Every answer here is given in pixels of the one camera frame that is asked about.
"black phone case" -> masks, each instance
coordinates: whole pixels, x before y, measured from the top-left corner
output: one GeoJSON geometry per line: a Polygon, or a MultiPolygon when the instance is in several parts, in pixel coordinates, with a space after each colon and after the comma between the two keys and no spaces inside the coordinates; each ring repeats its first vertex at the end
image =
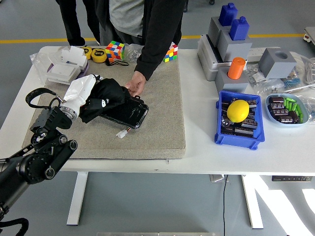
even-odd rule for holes
{"type": "Polygon", "coordinates": [[[144,104],[143,100],[136,97],[125,97],[123,104],[103,112],[100,116],[132,129],[138,129],[148,110],[149,107],[144,104]]]}

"yellow lemon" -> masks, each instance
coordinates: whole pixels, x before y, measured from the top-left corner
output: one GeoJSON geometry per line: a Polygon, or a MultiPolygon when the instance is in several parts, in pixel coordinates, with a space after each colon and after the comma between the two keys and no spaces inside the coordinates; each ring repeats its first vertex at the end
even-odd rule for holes
{"type": "Polygon", "coordinates": [[[250,106],[247,101],[236,100],[227,108],[227,117],[230,121],[239,123],[246,119],[250,112],[250,106]]]}

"tape measure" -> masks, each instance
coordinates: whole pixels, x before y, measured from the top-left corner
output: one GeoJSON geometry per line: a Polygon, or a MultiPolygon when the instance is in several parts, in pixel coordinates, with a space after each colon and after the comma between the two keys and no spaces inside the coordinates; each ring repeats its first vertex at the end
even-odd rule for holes
{"type": "Polygon", "coordinates": [[[88,60],[90,60],[91,55],[92,55],[92,48],[91,47],[82,47],[82,49],[84,50],[84,55],[87,57],[88,60]]]}
{"type": "Polygon", "coordinates": [[[106,52],[105,49],[93,49],[92,59],[97,63],[102,63],[106,61],[106,52]]]}

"black jacket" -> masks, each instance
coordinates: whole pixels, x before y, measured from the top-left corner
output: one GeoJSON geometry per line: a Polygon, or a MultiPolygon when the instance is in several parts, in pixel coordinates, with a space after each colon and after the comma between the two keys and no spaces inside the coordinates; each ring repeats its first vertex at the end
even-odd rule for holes
{"type": "MultiPolygon", "coordinates": [[[[143,49],[135,71],[148,80],[162,62],[171,42],[181,40],[181,25],[186,0],[145,0],[143,15],[143,49]]],[[[96,15],[106,30],[109,20],[109,0],[95,0],[96,15]]]]}

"hand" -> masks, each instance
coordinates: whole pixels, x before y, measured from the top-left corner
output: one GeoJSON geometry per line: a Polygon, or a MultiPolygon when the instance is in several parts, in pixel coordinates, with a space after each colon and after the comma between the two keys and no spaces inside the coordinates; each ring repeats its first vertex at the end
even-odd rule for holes
{"type": "Polygon", "coordinates": [[[125,87],[128,89],[131,96],[139,96],[144,89],[146,78],[139,71],[135,71],[132,79],[128,81],[125,87]]]}

